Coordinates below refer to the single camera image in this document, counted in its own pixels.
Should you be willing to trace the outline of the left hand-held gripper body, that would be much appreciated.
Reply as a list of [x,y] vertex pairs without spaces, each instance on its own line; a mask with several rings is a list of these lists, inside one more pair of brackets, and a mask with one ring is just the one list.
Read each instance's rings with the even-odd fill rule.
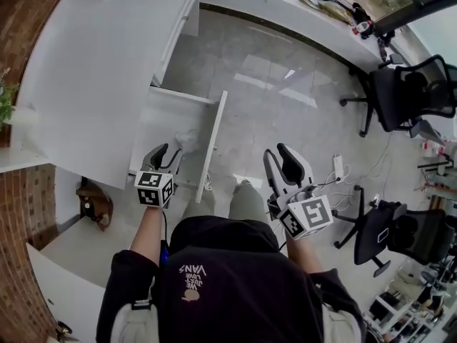
[[154,169],[150,164],[142,164],[134,182],[139,203],[147,207],[167,209],[176,193],[178,172],[179,166],[176,164],[167,169]]

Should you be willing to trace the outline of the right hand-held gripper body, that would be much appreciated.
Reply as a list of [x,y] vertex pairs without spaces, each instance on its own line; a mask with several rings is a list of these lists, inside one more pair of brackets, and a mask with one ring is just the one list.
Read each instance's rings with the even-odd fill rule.
[[272,219],[280,221],[292,239],[309,237],[333,224],[333,215],[328,197],[321,194],[317,184],[311,184],[295,192],[267,201]]

